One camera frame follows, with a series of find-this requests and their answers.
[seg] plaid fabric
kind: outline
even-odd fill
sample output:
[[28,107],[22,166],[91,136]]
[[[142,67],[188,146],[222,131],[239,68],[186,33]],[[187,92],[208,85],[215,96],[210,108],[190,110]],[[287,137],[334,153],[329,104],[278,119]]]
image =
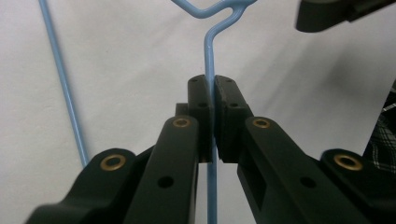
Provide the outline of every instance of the plaid fabric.
[[396,175],[396,93],[390,92],[363,157],[380,170]]

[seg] black hole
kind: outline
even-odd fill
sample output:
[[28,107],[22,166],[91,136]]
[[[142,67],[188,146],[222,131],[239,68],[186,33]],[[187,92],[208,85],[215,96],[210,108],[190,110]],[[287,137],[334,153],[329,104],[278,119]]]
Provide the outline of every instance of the black hole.
[[355,165],[356,165],[356,162],[354,162],[354,161],[353,161],[352,159],[350,159],[350,158],[341,158],[340,161],[341,161],[343,164],[348,165],[348,166],[355,166]]
[[200,103],[198,104],[199,107],[207,107],[207,103]]
[[120,158],[111,158],[110,160],[106,161],[107,166],[117,165],[121,162]]
[[158,180],[158,186],[160,186],[160,188],[163,188],[163,189],[172,187],[173,183],[174,183],[174,180],[170,176],[164,176]]
[[184,119],[179,119],[179,120],[176,121],[176,124],[177,124],[178,126],[184,126],[184,125],[187,124],[187,121],[184,120]]
[[314,189],[317,186],[317,183],[309,177],[302,177],[300,182],[309,189]]
[[267,126],[268,125],[267,121],[262,120],[262,119],[261,120],[257,120],[256,124],[261,125],[261,126]]

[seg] brass screw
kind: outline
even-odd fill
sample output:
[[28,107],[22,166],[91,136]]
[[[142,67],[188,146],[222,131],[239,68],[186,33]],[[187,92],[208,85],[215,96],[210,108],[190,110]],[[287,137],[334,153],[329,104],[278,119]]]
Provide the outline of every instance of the brass screw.
[[[108,164],[108,162],[112,159],[119,159],[120,161],[116,164]],[[102,168],[102,170],[104,171],[115,171],[120,169],[126,162],[126,159],[124,156],[120,155],[120,154],[112,154],[107,156],[106,158],[104,158],[101,163],[100,163],[100,167]]]
[[363,164],[357,159],[346,155],[346,154],[337,154],[334,156],[334,161],[337,165],[351,171],[359,171],[363,169]]
[[270,127],[270,122],[266,119],[254,119],[253,120],[254,126],[258,128],[269,128]]
[[190,126],[191,122],[189,119],[175,119],[173,124],[175,127],[185,128],[185,127]]

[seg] white backdrop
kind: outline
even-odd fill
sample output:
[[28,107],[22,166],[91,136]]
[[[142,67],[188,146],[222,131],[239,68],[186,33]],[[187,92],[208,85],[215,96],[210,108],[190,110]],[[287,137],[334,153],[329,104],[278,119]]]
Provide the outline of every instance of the white backdrop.
[[[192,1],[207,7],[214,1]],[[319,34],[294,27],[298,1],[259,1],[215,40],[216,73],[309,155],[362,153],[396,71],[396,6]],[[155,144],[187,80],[204,72],[205,32],[171,1],[49,0],[92,157]],[[81,170],[38,1],[0,0],[0,223],[59,202]],[[219,223],[254,223],[235,165],[219,165]],[[205,166],[196,223],[206,223]]]

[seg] black object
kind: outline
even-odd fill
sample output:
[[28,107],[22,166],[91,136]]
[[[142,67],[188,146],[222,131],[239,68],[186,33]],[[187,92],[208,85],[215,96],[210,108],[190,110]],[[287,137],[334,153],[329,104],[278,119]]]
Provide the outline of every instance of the black object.
[[302,32],[320,32],[342,21],[355,21],[395,2],[396,0],[302,0],[296,28]]
[[[123,149],[100,153],[65,199],[38,207],[27,223],[193,223],[198,161],[211,159],[203,81],[189,81],[189,102],[177,104],[154,147],[137,157]],[[219,157],[238,163],[257,223],[394,223],[393,178],[342,149],[315,161],[274,121],[253,117],[232,79],[217,76],[215,89]]]

